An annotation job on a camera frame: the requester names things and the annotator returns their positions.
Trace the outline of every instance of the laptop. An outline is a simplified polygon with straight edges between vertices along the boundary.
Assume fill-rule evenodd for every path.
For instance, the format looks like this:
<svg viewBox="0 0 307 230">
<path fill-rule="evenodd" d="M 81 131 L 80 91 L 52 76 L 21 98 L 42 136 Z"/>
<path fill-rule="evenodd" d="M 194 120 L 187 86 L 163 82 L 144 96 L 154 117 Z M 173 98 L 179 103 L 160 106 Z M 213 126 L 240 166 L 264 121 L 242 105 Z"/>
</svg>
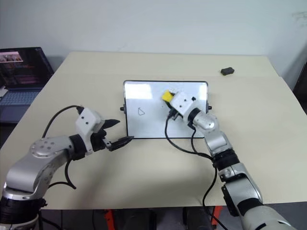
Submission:
<svg viewBox="0 0 307 230">
<path fill-rule="evenodd" d="M 0 49 L 0 122 L 18 123 L 53 73 L 41 47 Z"/>
</svg>

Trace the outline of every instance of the whiteboard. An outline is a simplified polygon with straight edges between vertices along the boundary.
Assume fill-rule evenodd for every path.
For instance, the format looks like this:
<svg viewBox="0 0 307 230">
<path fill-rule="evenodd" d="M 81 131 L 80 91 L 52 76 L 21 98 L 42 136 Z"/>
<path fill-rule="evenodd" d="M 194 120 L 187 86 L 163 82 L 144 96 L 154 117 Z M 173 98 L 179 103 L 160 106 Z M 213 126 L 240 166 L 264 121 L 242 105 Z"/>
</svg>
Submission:
<svg viewBox="0 0 307 230">
<path fill-rule="evenodd" d="M 208 84 L 205 81 L 135 81 L 124 82 L 127 135 L 134 138 L 165 138 L 164 128 L 169 107 L 162 100 L 166 90 L 183 91 L 200 100 L 201 110 L 206 111 Z M 168 122 L 170 138 L 190 138 L 193 130 L 179 116 Z"/>
</svg>

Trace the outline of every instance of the table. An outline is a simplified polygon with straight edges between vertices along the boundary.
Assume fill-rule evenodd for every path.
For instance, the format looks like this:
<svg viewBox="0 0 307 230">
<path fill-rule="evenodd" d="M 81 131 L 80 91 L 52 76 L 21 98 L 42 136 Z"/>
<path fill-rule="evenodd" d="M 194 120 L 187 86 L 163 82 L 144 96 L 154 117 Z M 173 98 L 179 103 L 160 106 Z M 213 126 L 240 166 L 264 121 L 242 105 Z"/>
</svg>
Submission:
<svg viewBox="0 0 307 230">
<path fill-rule="evenodd" d="M 233 67 L 235 73 L 220 74 Z M 210 105 L 239 159 L 259 186 L 265 203 L 307 201 L 307 116 L 262 56 L 213 56 L 72 52 L 34 100 L 0 154 L 0 184 L 8 169 L 41 137 L 59 109 L 81 104 L 121 123 L 107 130 L 126 135 L 124 80 L 207 81 Z M 75 110 L 61 114 L 48 136 L 75 134 Z M 190 148 L 188 139 L 175 141 Z M 208 152 L 203 139 L 195 141 Z M 114 152 L 74 161 L 69 175 L 77 189 L 58 185 L 45 196 L 49 209 L 200 206 L 213 179 L 212 164 L 172 147 L 165 139 L 138 139 Z M 64 166 L 52 182 L 64 180 Z M 217 182 L 207 205 L 224 205 Z"/>
</svg>

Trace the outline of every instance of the laptop keyboard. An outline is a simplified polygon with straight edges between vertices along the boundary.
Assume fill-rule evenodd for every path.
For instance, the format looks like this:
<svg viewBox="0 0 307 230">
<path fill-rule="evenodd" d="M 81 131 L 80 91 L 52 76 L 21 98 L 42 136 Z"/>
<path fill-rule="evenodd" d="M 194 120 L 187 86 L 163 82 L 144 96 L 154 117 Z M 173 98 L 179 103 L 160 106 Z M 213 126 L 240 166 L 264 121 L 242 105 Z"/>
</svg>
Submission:
<svg viewBox="0 0 307 230">
<path fill-rule="evenodd" d="M 30 105 L 39 92 L 7 92 L 0 105 Z"/>
</svg>

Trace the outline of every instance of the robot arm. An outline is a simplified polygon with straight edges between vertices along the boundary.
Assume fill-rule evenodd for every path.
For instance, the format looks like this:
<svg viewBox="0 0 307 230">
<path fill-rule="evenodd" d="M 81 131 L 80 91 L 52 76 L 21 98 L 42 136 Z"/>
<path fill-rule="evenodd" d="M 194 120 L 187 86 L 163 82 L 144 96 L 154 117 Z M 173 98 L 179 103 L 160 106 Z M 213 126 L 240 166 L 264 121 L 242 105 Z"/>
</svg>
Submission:
<svg viewBox="0 0 307 230">
<path fill-rule="evenodd" d="M 128 144 L 133 137 L 114 143 L 106 139 L 104 129 L 118 122 L 104 120 L 96 111 L 84 108 L 76 121 L 78 134 L 34 142 L 27 155 L 16 162 L 6 176 L 0 201 L 0 230 L 34 227 L 39 210 L 46 205 L 43 196 L 52 176 L 64 163 L 104 148 L 113 151 Z"/>
<path fill-rule="evenodd" d="M 224 200 L 232 216 L 239 216 L 244 230 L 293 230 L 274 209 L 263 205 L 259 188 L 233 150 L 226 135 L 219 129 L 214 115 L 199 109 L 199 102 L 185 93 L 166 92 L 163 99 L 171 108 L 170 116 L 179 116 L 189 127 L 204 135 L 213 165 L 224 185 Z"/>
</svg>

